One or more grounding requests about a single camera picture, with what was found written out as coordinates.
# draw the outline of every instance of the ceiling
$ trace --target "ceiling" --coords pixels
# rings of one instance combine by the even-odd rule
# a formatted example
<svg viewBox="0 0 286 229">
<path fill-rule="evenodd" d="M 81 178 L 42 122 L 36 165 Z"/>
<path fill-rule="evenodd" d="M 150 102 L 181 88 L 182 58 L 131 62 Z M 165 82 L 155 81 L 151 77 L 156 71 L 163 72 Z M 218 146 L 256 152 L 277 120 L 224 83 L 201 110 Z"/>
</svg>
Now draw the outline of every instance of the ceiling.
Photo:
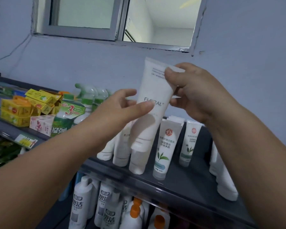
<svg viewBox="0 0 286 229">
<path fill-rule="evenodd" d="M 194 29 L 201 0 L 182 9 L 179 7 L 189 0 L 145 1 L 155 26 Z"/>
</svg>

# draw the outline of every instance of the yellow and white price label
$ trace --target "yellow and white price label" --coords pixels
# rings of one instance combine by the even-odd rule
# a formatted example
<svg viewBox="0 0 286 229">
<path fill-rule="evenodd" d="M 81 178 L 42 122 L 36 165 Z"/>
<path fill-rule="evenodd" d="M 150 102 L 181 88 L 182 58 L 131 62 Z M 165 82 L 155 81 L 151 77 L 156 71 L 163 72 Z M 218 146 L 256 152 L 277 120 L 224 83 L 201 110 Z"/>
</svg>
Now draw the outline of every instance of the yellow and white price label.
<svg viewBox="0 0 286 229">
<path fill-rule="evenodd" d="M 28 149 L 31 149 L 36 142 L 38 142 L 38 140 L 24 136 L 22 134 L 20 134 L 16 139 L 16 142 L 18 142 L 20 145 L 27 147 Z"/>
</svg>

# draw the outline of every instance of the person's right hand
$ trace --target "person's right hand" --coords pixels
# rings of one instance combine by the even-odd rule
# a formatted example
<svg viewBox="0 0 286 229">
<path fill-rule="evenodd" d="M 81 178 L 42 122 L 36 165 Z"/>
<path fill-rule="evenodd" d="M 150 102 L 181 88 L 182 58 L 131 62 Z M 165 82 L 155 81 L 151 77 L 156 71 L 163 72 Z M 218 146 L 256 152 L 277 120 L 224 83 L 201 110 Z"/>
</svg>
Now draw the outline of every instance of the person's right hand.
<svg viewBox="0 0 286 229">
<path fill-rule="evenodd" d="M 206 124 L 214 116 L 232 110 L 238 105 L 222 84 L 208 71 L 191 63 L 180 63 L 176 67 L 184 69 L 184 73 L 165 70 L 165 78 L 177 85 L 175 95 L 170 104 L 183 108 L 193 119 Z"/>
</svg>

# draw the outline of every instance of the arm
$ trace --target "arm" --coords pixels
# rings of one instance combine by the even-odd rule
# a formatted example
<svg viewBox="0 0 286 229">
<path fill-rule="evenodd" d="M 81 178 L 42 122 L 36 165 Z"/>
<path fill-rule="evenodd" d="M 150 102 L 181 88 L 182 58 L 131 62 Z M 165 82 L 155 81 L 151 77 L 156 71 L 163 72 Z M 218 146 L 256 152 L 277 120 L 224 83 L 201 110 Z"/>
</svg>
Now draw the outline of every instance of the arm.
<svg viewBox="0 0 286 229">
<path fill-rule="evenodd" d="M 257 224 L 286 228 L 286 147 L 209 72 L 190 63 L 177 66 L 186 72 L 165 73 L 179 86 L 171 105 L 207 126 Z"/>
<path fill-rule="evenodd" d="M 35 228 L 80 165 L 101 151 L 126 123 L 147 114 L 152 102 L 135 104 L 116 92 L 82 123 L 0 169 L 0 229 Z"/>
</svg>

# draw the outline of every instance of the person's left hand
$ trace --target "person's left hand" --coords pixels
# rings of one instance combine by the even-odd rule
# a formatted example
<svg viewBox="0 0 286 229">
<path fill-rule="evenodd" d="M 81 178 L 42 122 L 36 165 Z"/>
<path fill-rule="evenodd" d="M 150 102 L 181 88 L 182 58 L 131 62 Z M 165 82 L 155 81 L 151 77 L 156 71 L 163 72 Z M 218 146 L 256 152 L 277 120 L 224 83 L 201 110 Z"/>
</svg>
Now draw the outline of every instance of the person's left hand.
<svg viewBox="0 0 286 229">
<path fill-rule="evenodd" d="M 149 113 L 154 101 L 139 104 L 126 97 L 136 95 L 135 89 L 121 89 L 105 100 L 90 116 L 82 121 L 77 128 L 89 134 L 92 147 L 102 150 L 106 143 L 114 138 L 130 121 Z"/>
</svg>

